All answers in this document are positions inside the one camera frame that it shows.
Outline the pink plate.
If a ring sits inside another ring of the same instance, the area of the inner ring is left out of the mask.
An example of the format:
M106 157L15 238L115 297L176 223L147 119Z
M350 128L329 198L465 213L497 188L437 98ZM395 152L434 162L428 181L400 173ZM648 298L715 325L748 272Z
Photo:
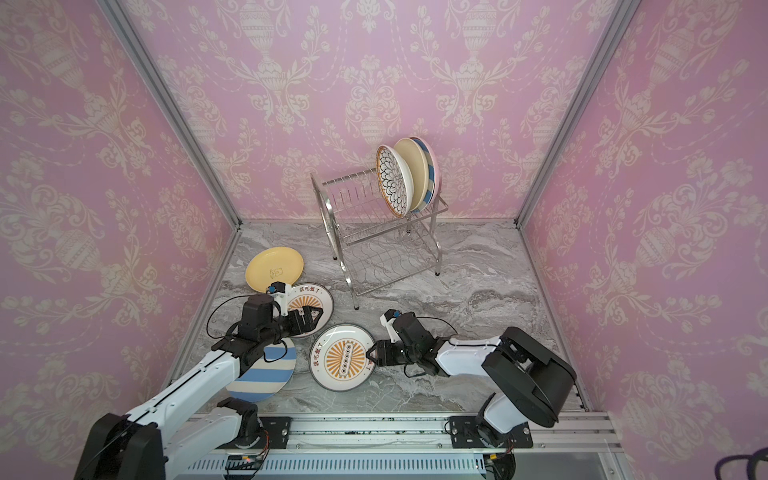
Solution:
M433 187L431 190L430 203L433 203L436 200L436 197L439 195L440 189L441 189L441 182L442 182L441 169L438 162L438 157L434 149L426 140L420 138L420 141L422 144L422 149L425 151L425 153L429 157L430 165L432 166Z

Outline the beige plate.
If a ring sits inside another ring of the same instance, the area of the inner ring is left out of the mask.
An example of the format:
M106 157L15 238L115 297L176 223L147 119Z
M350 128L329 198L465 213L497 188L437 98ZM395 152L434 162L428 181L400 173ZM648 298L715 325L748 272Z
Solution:
M394 149L409 167L413 183L413 198L410 207L412 212L416 212L427 193L429 167L426 154L411 138L400 139L395 144Z

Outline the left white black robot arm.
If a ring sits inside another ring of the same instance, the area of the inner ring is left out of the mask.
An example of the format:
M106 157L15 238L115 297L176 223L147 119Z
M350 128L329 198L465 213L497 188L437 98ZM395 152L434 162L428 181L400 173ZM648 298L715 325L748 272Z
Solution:
M195 414L247 373L271 345L316 329L324 311L290 310L266 293L249 296L241 318L186 374L129 412L108 413L92 426L77 479L174 479L216 448L268 445L258 407L229 397L202 419Z

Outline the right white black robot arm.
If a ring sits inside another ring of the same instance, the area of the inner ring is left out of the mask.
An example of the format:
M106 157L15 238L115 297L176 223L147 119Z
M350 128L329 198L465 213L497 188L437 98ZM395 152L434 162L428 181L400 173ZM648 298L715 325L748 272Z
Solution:
M515 326L496 337L460 340L432 335L413 312L390 309L380 322L389 338L366 351L375 366L416 365L426 375L494 383L496 391L474 419L476 435L488 446L508 445L511 432L525 423L553 427L577 380L566 360Z

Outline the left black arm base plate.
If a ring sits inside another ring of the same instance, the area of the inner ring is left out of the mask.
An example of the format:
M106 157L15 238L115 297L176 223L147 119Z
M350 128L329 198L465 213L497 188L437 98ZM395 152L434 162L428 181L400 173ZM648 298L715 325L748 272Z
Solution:
M240 449L285 449L292 418L287 416L253 417L245 420L233 443Z

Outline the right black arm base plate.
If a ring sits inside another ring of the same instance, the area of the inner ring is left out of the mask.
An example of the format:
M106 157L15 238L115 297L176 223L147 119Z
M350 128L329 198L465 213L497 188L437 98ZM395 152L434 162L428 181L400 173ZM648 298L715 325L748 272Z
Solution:
M534 445L527 423L514 427L508 433L499 433L478 416L451 416L446 431L454 449L530 449Z

